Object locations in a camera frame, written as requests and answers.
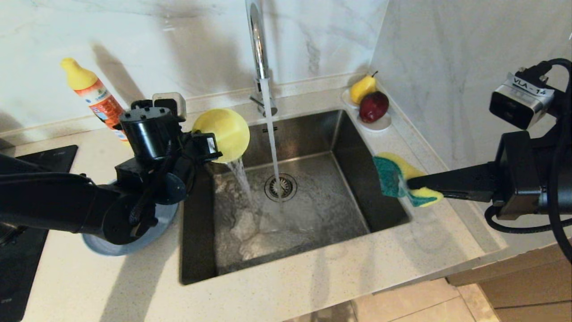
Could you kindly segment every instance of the floor tile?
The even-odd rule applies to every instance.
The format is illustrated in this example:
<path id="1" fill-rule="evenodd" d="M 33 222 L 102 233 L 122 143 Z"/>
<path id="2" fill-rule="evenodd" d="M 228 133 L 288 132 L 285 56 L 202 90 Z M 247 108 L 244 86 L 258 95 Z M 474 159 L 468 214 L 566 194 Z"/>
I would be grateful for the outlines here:
<path id="1" fill-rule="evenodd" d="M 457 287 L 476 322 L 500 322 L 478 284 Z"/>
<path id="2" fill-rule="evenodd" d="M 444 278 L 352 301 L 359 322 L 388 322 L 459 296 Z"/>
<path id="3" fill-rule="evenodd" d="M 475 322 L 461 297 L 401 317 L 394 322 Z"/>
<path id="4" fill-rule="evenodd" d="M 357 322 L 351 302 L 344 302 L 285 322 Z"/>

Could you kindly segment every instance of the blue plate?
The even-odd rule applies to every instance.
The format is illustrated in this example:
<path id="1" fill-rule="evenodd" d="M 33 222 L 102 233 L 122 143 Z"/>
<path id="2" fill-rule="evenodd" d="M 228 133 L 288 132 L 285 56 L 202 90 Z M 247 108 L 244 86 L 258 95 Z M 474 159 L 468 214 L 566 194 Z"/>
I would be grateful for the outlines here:
<path id="1" fill-rule="evenodd" d="M 155 217 L 158 220 L 157 226 L 149 228 L 141 238 L 130 244 L 115 245 L 97 236 L 82 234 L 84 243 L 89 249 L 101 255 L 121 256 L 134 253 L 163 235 L 173 221 L 177 208 L 178 203 L 174 205 L 155 205 Z"/>

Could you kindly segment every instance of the stainless steel sink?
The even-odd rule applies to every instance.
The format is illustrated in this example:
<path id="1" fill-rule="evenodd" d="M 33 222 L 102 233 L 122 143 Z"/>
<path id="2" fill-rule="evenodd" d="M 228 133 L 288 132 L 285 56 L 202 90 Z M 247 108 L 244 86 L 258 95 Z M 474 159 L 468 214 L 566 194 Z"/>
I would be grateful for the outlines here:
<path id="1" fill-rule="evenodd" d="M 250 127 L 243 162 L 251 201 L 229 168 L 198 169 L 185 202 L 181 282 L 221 274 L 346 241 L 408 221 L 381 194 L 372 156 L 345 111 L 274 123 L 279 202 L 266 125 Z"/>

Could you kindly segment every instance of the red apple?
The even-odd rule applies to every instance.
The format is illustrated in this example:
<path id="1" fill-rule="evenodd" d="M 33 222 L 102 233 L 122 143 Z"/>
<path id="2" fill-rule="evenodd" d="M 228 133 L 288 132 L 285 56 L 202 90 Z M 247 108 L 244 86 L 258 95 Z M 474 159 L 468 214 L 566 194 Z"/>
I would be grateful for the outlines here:
<path id="1" fill-rule="evenodd" d="M 365 95 L 359 104 L 359 117 L 365 123 L 373 123 L 387 113 L 390 101 L 380 91 Z"/>

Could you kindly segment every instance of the black stove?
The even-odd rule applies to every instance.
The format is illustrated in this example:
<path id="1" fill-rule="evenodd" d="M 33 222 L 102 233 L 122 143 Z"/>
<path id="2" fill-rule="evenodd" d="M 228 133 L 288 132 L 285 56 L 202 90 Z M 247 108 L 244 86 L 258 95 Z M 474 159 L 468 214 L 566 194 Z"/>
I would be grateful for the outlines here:
<path id="1" fill-rule="evenodd" d="M 69 172 L 77 146 L 19 156 L 47 171 Z M 0 322 L 21 321 L 48 230 L 0 223 Z"/>

